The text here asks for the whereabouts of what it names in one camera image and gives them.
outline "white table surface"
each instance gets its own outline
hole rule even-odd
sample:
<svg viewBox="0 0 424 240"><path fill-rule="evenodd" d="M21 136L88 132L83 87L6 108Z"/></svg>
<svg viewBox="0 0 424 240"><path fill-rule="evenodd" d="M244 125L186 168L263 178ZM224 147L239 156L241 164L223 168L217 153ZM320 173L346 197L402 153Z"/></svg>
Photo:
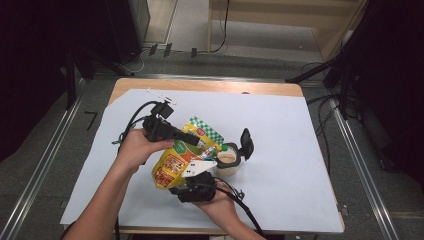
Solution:
<svg viewBox="0 0 424 240"><path fill-rule="evenodd" d="M176 100L168 121L182 128L192 116L204 120L225 142L240 146L240 136L248 128L255 151L242 160L238 171L225 177L246 194L244 203L265 231L341 233L343 220L323 157L318 146L308 108L303 97L165 91ZM92 149L75 184L61 224L75 221L92 198L115 159L118 149L111 142L138 107L157 97L142 89L132 89L108 106ZM150 115L151 107L140 113ZM162 152L153 154L133 176L121 211L120 225L128 228L219 229L202 211L181 203L167 190L155 188L151 169ZM237 207L247 225L253 224Z"/></svg>

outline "wire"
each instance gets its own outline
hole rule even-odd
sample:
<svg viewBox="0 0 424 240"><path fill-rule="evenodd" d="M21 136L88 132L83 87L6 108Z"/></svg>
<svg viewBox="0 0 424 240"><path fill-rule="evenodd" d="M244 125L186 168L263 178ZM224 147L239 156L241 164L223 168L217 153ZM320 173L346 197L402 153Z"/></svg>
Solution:
<svg viewBox="0 0 424 240"><path fill-rule="evenodd" d="M224 179L222 179L222 178L219 178L219 177L214 177L215 179L218 179L218 180L220 180L221 182L223 182L223 183L225 183L225 185L227 185L230 189L231 189L231 191L233 192L233 194L234 194L234 196L236 196L237 198L239 198L241 201L243 201L243 198L244 198L244 193L243 193L243 191L242 190L240 190L240 192L239 191L237 191L237 189L235 189L233 186L231 186L228 182L226 182Z"/></svg>
<svg viewBox="0 0 424 240"><path fill-rule="evenodd" d="M125 128L125 131L124 131L124 133L122 135L122 141L124 141L125 138L127 137L128 132L130 131L131 127L134 125L134 119L135 119L135 117L137 117L137 115L141 112L141 110L143 110L143 108L145 108L146 106L148 106L150 104L158 104L158 103L159 102L156 102L156 101L147 102L147 103L143 104L141 107L139 107L137 109L137 111L135 111L134 115L131 117L131 120L128 122L127 127Z"/></svg>
<svg viewBox="0 0 424 240"><path fill-rule="evenodd" d="M148 49L146 49L146 50L144 50L144 51L141 51L141 53L140 53L141 67L140 67L139 69L137 69L137 70L131 70L131 69L129 69L129 68L127 68L127 67L125 67L124 65L121 65L121 67L122 67L123 69L127 70L127 71L128 71L128 72L130 72L130 73L138 73L138 72L141 72L141 71L144 69L144 61L143 61L142 55L143 55L143 53L145 53L145 52L147 52L147 51L149 51L149 50L150 50L150 48L148 48Z"/></svg>
<svg viewBox="0 0 424 240"><path fill-rule="evenodd" d="M156 51L166 51L166 49L156 49ZM183 51L183 50L170 50L171 53L191 53L191 51ZM208 51L198 51L197 54L199 55L208 55L208 54L214 54L214 55L222 55L225 56L225 54L223 53L218 53L218 52L208 52Z"/></svg>
<svg viewBox="0 0 424 240"><path fill-rule="evenodd" d="M243 208L243 210L246 212L247 216L250 218L250 220L252 221L253 225L255 225L256 230L258 231L259 235L261 235L262 237L264 236L264 232L262 231L262 228L259 226L259 223L256 221L256 218L253 216L252 212L250 211L249 207L247 207L246 204L244 204L238 197L234 196L231 192L222 189L220 187L217 186L213 186L213 185L209 185L209 184L202 184L202 183L195 183L195 184L190 184L187 187L208 187L214 190L218 190L220 192L225 193L225 195L227 195L229 198L231 198L231 200L233 200L234 202L236 202L241 208Z"/></svg>
<svg viewBox="0 0 424 240"><path fill-rule="evenodd" d="M330 113L329 114L327 114L327 117L326 117L326 119L325 119L325 122L324 122L324 125L323 125L323 121L322 121L322 119L321 119L321 108L322 108L322 106L324 105L324 103L326 102L326 101L328 101L329 99L331 99L332 97L328 97L328 98L326 98L324 101L322 101L321 102L321 104L319 105L319 107L318 107L318 121L319 121L319 128L321 128L321 133L322 133L322 137L323 137L323 139L324 139L324 144L325 144L325 148L326 148L326 150L327 150L327 173L328 173L328 176L330 176L330 169L331 169L331 157L330 157L330 146L329 146L329 144L328 144L328 139L327 139L327 135L325 134L325 131L324 131L324 127L325 127L325 123L327 122L327 120L332 116L332 113L334 112L334 110L335 110L335 108L337 108L337 107L335 107L335 108L332 108L331 110L330 110Z"/></svg>
<svg viewBox="0 0 424 240"><path fill-rule="evenodd" d="M286 81L286 83L301 83L303 80L305 80L309 77L312 77L315 74L318 74L318 73L326 70L327 68L332 67L336 63L336 61L337 61L337 57L332 58L332 59L328 60L327 62L322 63L319 66L305 72L304 74L301 74L301 75L294 77L294 78L286 79L285 81Z"/></svg>
<svg viewBox="0 0 424 240"><path fill-rule="evenodd" d="M318 101L318 100L321 100L321 99L324 99L324 98L328 98L328 97L337 97L338 96L338 94L336 94L336 95L325 95L325 96L322 96L322 97L317 97L317 98L312 98L312 99L309 99L308 101L306 101L306 104L311 104L311 103L314 103L314 102L316 102L316 101Z"/></svg>
<svg viewBox="0 0 424 240"><path fill-rule="evenodd" d="M146 116L141 117L141 118L139 118L139 119L135 120L132 124L133 124L133 125L134 125L134 124L137 124L138 122L141 122L141 121L143 121L144 119L146 119Z"/></svg>
<svg viewBox="0 0 424 240"><path fill-rule="evenodd" d="M212 50L211 53L216 53L221 50L222 46L224 46L225 40L227 39L227 21L228 21L228 8L230 6L230 0L227 0L227 10L225 12L225 22L224 22L224 39L222 40L221 46L219 48Z"/></svg>
<svg viewBox="0 0 424 240"><path fill-rule="evenodd" d="M69 226L65 229L65 231L62 233L62 235L60 236L59 240L63 240L66 236L66 234L68 234L69 230L71 230L72 226L74 226L76 221L73 221L71 224L69 224Z"/></svg>
<svg viewBox="0 0 424 240"><path fill-rule="evenodd" d="M323 62L310 62L310 63L307 63L307 64L303 65L302 68L300 69L300 75L303 74L303 70L305 69L306 66L309 66L309 65L312 65L312 64L323 64Z"/></svg>
<svg viewBox="0 0 424 240"><path fill-rule="evenodd" d="M222 11L221 11L221 1L220 0L218 0L217 1L218 2L218 8L219 8L219 27L221 28L221 32L222 33L224 33L224 28L222 27L222 19L221 19L221 13L222 13Z"/></svg>
<svg viewBox="0 0 424 240"><path fill-rule="evenodd" d="M121 240L121 234L119 233L119 218L116 218L115 222L115 240Z"/></svg>

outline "hand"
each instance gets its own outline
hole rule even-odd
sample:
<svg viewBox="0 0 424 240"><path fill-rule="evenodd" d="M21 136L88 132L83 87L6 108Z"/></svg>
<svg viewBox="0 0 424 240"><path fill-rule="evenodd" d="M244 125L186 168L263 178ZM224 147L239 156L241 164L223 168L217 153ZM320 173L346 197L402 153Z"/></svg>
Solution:
<svg viewBox="0 0 424 240"><path fill-rule="evenodd" d="M217 180L217 187L231 192L231 189L219 180ZM209 202L197 202L193 204L205 212L215 224L224 230L226 226L240 221L234 201L221 191L216 190L215 197Z"/></svg>
<svg viewBox="0 0 424 240"><path fill-rule="evenodd" d="M147 135L146 129L131 129L121 145L115 163L135 173L152 153L170 148L174 144L172 139L149 142L145 135Z"/></svg>

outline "wooden table edge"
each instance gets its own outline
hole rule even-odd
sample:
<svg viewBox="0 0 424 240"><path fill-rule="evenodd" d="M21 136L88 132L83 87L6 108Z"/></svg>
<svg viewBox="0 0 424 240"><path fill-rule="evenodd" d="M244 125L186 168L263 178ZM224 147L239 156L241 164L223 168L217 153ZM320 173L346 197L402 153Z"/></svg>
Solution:
<svg viewBox="0 0 424 240"><path fill-rule="evenodd" d="M303 97L302 89L292 83L260 83L220 80L121 78L116 81L109 105L130 89L158 89L180 91L206 91L225 93L250 93Z"/></svg>

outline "snack bag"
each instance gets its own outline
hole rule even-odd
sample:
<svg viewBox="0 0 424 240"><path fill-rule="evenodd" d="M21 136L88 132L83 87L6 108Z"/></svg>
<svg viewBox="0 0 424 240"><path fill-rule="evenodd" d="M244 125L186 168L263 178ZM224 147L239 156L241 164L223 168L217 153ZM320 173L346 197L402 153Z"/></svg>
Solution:
<svg viewBox="0 0 424 240"><path fill-rule="evenodd" d="M172 148L164 151L159 161L153 167L152 177L157 188L169 189L184 184L181 177L191 160L202 160L205 152L215 148L214 154L221 151L224 138L197 117L193 117L181 130L200 138L199 144L193 146L176 140Z"/></svg>

